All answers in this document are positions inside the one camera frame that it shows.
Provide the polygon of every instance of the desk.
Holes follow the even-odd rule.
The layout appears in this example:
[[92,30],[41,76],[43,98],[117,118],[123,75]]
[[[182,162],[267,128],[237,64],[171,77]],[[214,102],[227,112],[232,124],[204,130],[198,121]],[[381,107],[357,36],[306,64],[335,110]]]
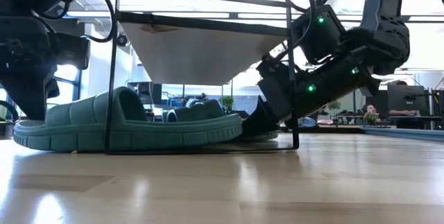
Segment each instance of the desk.
[[318,125],[320,128],[396,128],[396,126],[394,125],[376,125],[376,126],[363,126],[363,125],[359,125],[359,124],[339,124],[339,125],[327,125],[327,124],[319,124]]
[[341,118],[340,123],[345,123],[345,121],[343,120],[344,117],[354,119],[355,120],[354,123],[351,123],[351,124],[355,124],[355,125],[363,125],[364,124],[364,116],[362,114],[337,114],[336,118],[338,119],[338,123],[339,123],[339,118]]
[[416,126],[419,126],[420,123],[422,123],[422,126],[425,129],[427,129],[425,122],[429,121],[442,121],[443,119],[440,116],[419,116],[419,117],[409,117],[409,116],[393,116],[389,117],[390,120],[393,120],[396,122],[396,126],[398,128],[410,128],[409,126],[412,125],[412,128],[415,128]]

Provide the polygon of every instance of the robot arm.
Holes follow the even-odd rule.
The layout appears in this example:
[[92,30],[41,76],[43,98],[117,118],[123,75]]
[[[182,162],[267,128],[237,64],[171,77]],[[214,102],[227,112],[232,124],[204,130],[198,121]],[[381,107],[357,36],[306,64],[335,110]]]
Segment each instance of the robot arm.
[[[89,41],[109,42],[117,32],[111,0],[105,0],[112,20],[107,37],[56,33],[43,19],[62,19],[74,1],[0,0],[0,83],[29,119],[44,120],[46,99],[59,96],[58,64],[86,69]],[[61,3],[61,14],[48,15]]]
[[[308,61],[322,63],[317,69],[298,71],[295,84],[289,81],[290,68],[266,56],[257,70],[258,85],[273,115],[288,127],[297,119],[361,89],[375,95],[380,80],[371,75],[393,74],[409,58],[409,29],[400,18],[402,0],[366,0],[360,27],[344,29],[329,5],[316,9],[318,21],[299,41]],[[299,40],[309,22],[310,12],[293,21],[293,36]]]

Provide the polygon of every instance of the person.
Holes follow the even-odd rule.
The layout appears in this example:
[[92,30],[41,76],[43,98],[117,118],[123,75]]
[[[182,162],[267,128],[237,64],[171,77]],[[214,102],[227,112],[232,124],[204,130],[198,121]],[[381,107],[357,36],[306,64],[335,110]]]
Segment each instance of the person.
[[[372,113],[372,114],[377,114],[379,116],[379,113],[376,110],[376,107],[369,103],[368,105],[366,105],[366,113]],[[376,122],[380,122],[381,121],[381,117],[378,117],[378,119],[376,119]]]
[[182,98],[182,107],[187,106],[188,100],[189,100],[189,96]]
[[198,97],[198,100],[201,102],[208,101],[208,95],[202,92],[202,94],[200,94],[200,96]]

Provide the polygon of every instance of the computer monitor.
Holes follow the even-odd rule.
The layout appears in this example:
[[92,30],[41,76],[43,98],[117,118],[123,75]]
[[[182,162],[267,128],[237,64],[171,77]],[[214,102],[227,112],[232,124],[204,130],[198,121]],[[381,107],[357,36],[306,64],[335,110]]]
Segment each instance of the computer monitor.
[[375,96],[366,96],[366,105],[373,105],[378,113],[387,115],[389,113],[388,97],[388,92],[380,89]]
[[128,83],[128,86],[137,87],[136,92],[140,97],[142,104],[156,104],[162,103],[162,84],[155,84],[151,82]]
[[388,108],[390,110],[418,110],[428,112],[427,91],[423,86],[389,85]]

